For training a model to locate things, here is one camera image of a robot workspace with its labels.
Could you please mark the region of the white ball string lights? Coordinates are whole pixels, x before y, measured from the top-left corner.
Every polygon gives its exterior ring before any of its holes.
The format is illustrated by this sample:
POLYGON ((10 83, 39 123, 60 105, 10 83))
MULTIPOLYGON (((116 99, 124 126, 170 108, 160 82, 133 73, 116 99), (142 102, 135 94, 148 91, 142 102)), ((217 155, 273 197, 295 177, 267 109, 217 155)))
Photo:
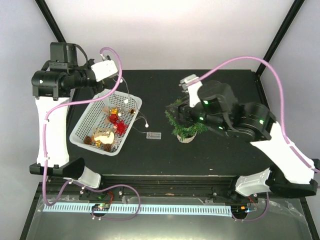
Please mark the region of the white ball string lights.
MULTIPOLYGON (((129 103, 129 100, 130 100, 132 97, 131 97, 131 95, 130 95, 128 83, 127 83, 127 81, 125 80, 125 78, 122 76, 122 77, 121 77, 121 80, 120 80, 120 83, 123 83, 123 82, 125 83, 127 97, 123 100, 123 103, 122 103, 121 105, 123 105, 123 104, 126 105, 126 104, 129 103)), ((136 101, 136 100, 133 100, 133 101, 134 101, 134 104, 135 104, 135 109, 136 109, 136 111, 140 114, 140 116, 137 116, 137 117, 136 117, 135 121, 140 120, 140 119, 144 119, 144 121, 145 121, 144 127, 145 127, 146 129, 149 128, 149 123, 148 123, 148 120, 147 120, 146 116, 140 111, 140 108, 138 107, 137 101, 136 101)))

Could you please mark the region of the clear battery box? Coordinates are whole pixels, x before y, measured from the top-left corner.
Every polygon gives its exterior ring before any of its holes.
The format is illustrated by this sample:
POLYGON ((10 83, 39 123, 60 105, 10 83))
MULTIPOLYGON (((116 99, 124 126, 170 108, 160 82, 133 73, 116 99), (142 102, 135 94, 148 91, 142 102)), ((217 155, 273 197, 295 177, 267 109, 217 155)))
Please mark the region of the clear battery box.
POLYGON ((148 140, 161 140, 162 139, 162 133, 161 132, 151 132, 148 131, 146 133, 146 138, 148 140))

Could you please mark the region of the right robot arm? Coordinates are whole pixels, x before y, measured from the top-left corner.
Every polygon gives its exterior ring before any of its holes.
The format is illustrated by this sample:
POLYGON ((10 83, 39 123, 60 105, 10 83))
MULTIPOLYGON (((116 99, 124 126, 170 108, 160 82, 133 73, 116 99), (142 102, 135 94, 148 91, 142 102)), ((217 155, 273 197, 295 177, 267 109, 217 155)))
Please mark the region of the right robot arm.
POLYGON ((273 163, 261 172, 235 176, 227 189, 230 200, 268 192, 288 199, 316 195, 314 175, 319 160, 306 157, 283 137, 281 125, 265 105, 240 104, 231 86, 216 80, 188 83, 186 79, 180 82, 188 96, 166 107, 175 123, 185 128, 202 124, 221 136, 250 143, 273 163))

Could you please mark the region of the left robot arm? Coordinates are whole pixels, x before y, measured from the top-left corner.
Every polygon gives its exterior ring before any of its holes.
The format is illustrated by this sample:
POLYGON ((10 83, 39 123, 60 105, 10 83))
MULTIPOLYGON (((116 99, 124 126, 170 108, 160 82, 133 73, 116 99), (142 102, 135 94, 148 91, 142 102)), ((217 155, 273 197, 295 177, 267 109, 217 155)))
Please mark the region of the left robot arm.
POLYGON ((90 187, 89 193, 97 200, 108 192, 101 183, 101 175, 86 167, 81 157, 71 158, 67 149, 66 106, 70 102, 71 90, 90 88, 93 94, 104 90, 97 82, 91 67, 93 59, 78 65, 77 51, 81 47, 75 43, 52 42, 50 60, 34 73, 31 84, 32 94, 39 118, 39 151, 36 163, 30 165, 33 175, 46 173, 50 177, 71 179, 90 187))

